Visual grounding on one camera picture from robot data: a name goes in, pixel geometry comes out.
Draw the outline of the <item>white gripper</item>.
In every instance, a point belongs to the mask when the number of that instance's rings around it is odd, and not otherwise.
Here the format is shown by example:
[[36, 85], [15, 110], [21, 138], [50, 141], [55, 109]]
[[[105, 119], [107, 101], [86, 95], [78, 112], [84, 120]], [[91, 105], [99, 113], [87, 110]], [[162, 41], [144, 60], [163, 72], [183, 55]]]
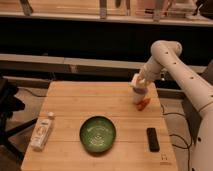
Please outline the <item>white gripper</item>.
[[161, 70], [162, 66], [159, 63], [155, 61], [148, 61], [140, 69], [139, 82], [148, 83], [155, 81], [158, 78]]

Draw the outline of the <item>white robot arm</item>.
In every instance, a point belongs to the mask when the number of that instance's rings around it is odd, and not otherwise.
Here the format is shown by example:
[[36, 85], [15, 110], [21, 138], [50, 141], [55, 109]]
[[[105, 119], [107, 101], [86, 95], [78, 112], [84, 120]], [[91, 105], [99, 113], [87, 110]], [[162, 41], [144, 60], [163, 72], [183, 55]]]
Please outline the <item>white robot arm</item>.
[[158, 40], [150, 50], [151, 57], [140, 69], [136, 85], [145, 88], [163, 68], [169, 72], [202, 118], [192, 168], [213, 171], [213, 86], [179, 59], [182, 52], [179, 42]]

